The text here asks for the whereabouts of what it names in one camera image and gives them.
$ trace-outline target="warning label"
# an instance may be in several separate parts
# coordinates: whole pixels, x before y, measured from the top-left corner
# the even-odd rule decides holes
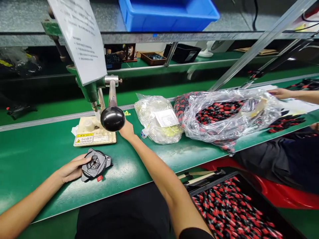
[[[93,133],[78,134],[75,138],[74,144],[93,143]]]
[[[109,136],[108,135],[94,136],[94,139],[93,139],[94,142],[108,141],[108,140],[109,140]]]

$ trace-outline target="red chair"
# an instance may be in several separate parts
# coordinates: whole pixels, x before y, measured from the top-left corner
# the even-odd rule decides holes
[[[241,165],[230,157],[216,159],[214,161],[200,165],[201,168],[217,170],[219,167],[232,167],[246,171]],[[248,172],[261,190],[261,193],[275,206],[292,209],[319,209],[319,196],[306,193],[288,186],[274,183],[267,179],[258,177]]]

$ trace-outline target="black ball knob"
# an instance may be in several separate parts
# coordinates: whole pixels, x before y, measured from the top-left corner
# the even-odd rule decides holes
[[[124,112],[118,107],[106,108],[101,113],[101,124],[107,131],[119,131],[125,124]]]

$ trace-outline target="wrist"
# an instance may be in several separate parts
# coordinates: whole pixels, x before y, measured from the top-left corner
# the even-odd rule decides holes
[[[303,90],[291,91],[291,93],[290,93],[290,98],[296,99],[296,98],[302,96],[302,94],[303,94],[304,92],[306,92],[306,91],[303,91]]]
[[[50,177],[61,186],[64,184],[63,177],[61,176],[59,169],[55,171]]]
[[[132,142],[136,141],[137,139],[139,139],[139,137],[136,134],[131,135],[130,137],[128,137],[126,140],[132,144]]]

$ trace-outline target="hand press machine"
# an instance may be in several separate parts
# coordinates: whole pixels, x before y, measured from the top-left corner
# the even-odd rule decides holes
[[[55,19],[51,8],[48,13],[52,19]],[[59,25],[54,20],[45,19],[42,21],[45,33],[55,42],[60,53],[62,62],[70,62],[68,53],[59,43],[59,37],[62,32]],[[105,75],[87,85],[83,85],[75,65],[66,66],[67,70],[75,76],[76,83],[82,90],[82,93],[92,106],[95,116],[81,117],[76,132],[73,145],[92,146],[100,144],[116,143],[115,132],[120,130],[125,123],[123,111],[117,107],[116,87],[122,83],[115,75]],[[103,88],[109,88],[109,102],[106,108],[103,98]]]

